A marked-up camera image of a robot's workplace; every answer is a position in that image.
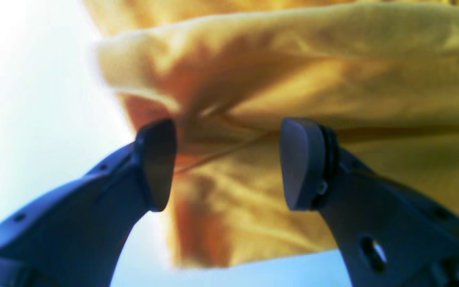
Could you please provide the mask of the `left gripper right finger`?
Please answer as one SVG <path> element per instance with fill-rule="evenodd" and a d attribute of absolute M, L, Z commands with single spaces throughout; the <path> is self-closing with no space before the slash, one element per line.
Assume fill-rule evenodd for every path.
<path fill-rule="evenodd" d="M 329 127 L 284 118 L 280 131 L 288 207 L 321 214 L 354 287 L 459 287 L 459 217 L 376 174 Z"/>

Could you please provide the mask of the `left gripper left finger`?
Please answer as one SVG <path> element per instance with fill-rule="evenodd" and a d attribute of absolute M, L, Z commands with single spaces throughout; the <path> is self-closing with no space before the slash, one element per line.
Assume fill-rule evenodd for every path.
<path fill-rule="evenodd" d="M 108 287 L 134 225 L 165 209 L 176 153 L 173 120 L 152 122 L 84 176 L 2 221 L 0 287 Z"/>

